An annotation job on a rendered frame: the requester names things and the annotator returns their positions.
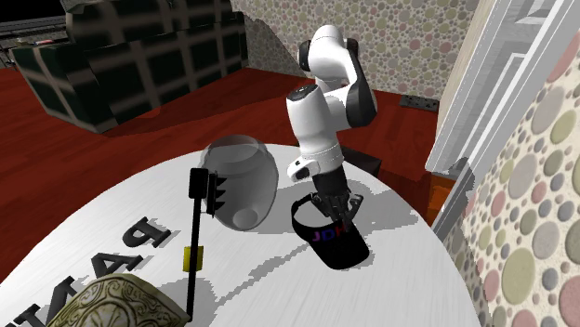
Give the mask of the black visor cap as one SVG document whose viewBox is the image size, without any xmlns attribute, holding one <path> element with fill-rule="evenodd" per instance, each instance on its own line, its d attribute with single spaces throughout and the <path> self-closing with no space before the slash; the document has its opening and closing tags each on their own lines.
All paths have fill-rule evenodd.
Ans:
<svg viewBox="0 0 580 327">
<path fill-rule="evenodd" d="M 297 236 L 306 241 L 331 269 L 347 269 L 362 263 L 370 251 L 353 220 L 345 223 L 340 217 L 330 218 L 331 223 L 312 227 L 296 219 L 298 209 L 306 203 L 311 203 L 310 200 L 311 193 L 294 201 L 291 206 L 292 227 Z"/>
</svg>

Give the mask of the clear glass bowl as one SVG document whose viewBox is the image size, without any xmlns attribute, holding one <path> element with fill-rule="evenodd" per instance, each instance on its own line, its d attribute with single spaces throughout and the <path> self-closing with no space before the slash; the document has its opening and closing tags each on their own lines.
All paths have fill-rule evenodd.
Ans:
<svg viewBox="0 0 580 327">
<path fill-rule="evenodd" d="M 248 231 L 260 225 L 273 206 L 279 172 L 263 142 L 246 135 L 229 135 L 210 143 L 200 166 L 224 182 L 217 188 L 221 203 L 215 218 L 224 226 Z"/>
</svg>

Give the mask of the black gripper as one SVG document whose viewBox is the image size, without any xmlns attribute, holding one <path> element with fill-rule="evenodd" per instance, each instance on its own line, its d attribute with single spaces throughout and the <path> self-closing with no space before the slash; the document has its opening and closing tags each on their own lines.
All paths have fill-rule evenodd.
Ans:
<svg viewBox="0 0 580 327">
<path fill-rule="evenodd" d="M 319 212 L 325 217 L 340 217 L 350 223 L 359 211 L 363 196 L 350 193 L 344 167 L 340 165 L 328 173 L 315 175 L 312 181 L 316 191 L 311 194 L 310 201 Z"/>
</svg>

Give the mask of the white panelled door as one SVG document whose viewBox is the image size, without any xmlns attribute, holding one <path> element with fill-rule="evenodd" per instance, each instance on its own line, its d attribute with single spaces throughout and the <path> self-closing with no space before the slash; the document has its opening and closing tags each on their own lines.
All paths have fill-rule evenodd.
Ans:
<svg viewBox="0 0 580 327">
<path fill-rule="evenodd" d="M 445 236 L 565 48 L 580 0 L 466 0 L 473 15 L 443 91 L 426 169 L 455 179 L 431 228 Z"/>
</svg>

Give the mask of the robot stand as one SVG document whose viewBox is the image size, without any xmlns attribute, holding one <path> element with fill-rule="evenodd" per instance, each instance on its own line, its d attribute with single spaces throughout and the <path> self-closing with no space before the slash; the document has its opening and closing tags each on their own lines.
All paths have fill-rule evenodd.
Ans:
<svg viewBox="0 0 580 327">
<path fill-rule="evenodd" d="M 355 165 L 373 177 L 378 177 L 382 164 L 381 159 L 345 146 L 342 146 L 341 150 L 346 162 Z"/>
</svg>

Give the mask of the black block letter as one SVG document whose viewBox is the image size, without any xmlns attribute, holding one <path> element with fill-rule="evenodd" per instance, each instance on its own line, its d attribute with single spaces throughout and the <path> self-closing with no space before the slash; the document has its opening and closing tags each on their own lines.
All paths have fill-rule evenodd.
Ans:
<svg viewBox="0 0 580 327">
<path fill-rule="evenodd" d="M 97 253 L 91 258 L 91 264 L 94 269 L 96 277 L 100 278 L 105 275 L 114 273 L 122 265 L 126 265 L 127 270 L 132 270 L 142 260 L 143 257 L 141 255 L 126 256 L 126 255 Z"/>
<path fill-rule="evenodd" d="M 46 325 L 64 308 L 69 299 L 72 299 L 78 292 L 85 288 L 87 278 L 88 276 L 84 276 L 80 279 L 75 279 L 69 276 L 54 287 L 47 312 Z"/>
<path fill-rule="evenodd" d="M 147 217 L 143 217 L 125 231 L 122 241 L 127 247 L 134 248 L 152 240 L 152 246 L 157 248 L 170 235 L 171 231 L 169 229 L 160 230 L 151 225 Z"/>
<path fill-rule="evenodd" d="M 36 304 L 30 305 L 24 311 L 22 311 L 14 320 L 13 322 L 22 325 L 24 322 L 28 322 L 31 327 L 46 327 L 46 325 L 39 320 L 36 316 L 37 311 L 40 307 Z"/>
</svg>

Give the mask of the black long-handled brush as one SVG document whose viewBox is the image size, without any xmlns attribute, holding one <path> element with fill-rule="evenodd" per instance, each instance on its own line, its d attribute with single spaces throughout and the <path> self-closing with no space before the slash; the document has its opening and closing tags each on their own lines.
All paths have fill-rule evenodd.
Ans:
<svg viewBox="0 0 580 327">
<path fill-rule="evenodd" d="M 224 202 L 221 202 L 218 198 L 225 191 L 220 190 L 218 187 L 225 181 L 226 178 L 220 177 L 217 171 L 210 171 L 207 168 L 192 168 L 190 171 L 188 195 L 193 200 L 193 210 L 186 303 L 186 312 L 190 316 L 189 322 L 193 320 L 202 200 L 206 200 L 206 212 L 214 216 L 216 211 L 224 205 Z"/>
</svg>

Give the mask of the dark wall socket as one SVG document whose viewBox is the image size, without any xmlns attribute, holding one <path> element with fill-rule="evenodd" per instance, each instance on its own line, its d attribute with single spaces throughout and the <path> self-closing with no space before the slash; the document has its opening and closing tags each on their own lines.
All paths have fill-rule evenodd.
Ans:
<svg viewBox="0 0 580 327">
<path fill-rule="evenodd" d="M 437 112 L 440 102 L 433 98 L 422 98 L 419 96 L 403 95 L 399 102 L 401 107 L 413 108 L 424 111 Z"/>
</svg>

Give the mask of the carved beige ornate box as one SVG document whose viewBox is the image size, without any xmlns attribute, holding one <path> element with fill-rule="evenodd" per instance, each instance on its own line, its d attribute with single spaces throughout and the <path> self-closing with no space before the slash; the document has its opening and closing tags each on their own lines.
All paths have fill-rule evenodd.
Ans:
<svg viewBox="0 0 580 327">
<path fill-rule="evenodd" d="M 186 311 L 166 294 L 129 273 L 91 281 L 46 327 L 184 327 Z"/>
</svg>

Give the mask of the dark plaid sofa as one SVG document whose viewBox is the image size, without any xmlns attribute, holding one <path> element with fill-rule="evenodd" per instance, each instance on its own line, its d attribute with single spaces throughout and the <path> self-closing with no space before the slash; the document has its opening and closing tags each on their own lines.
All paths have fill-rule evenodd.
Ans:
<svg viewBox="0 0 580 327">
<path fill-rule="evenodd" d="M 10 54 L 48 115 L 94 133 L 247 64 L 230 0 L 92 0 L 68 10 L 66 33 Z"/>
</svg>

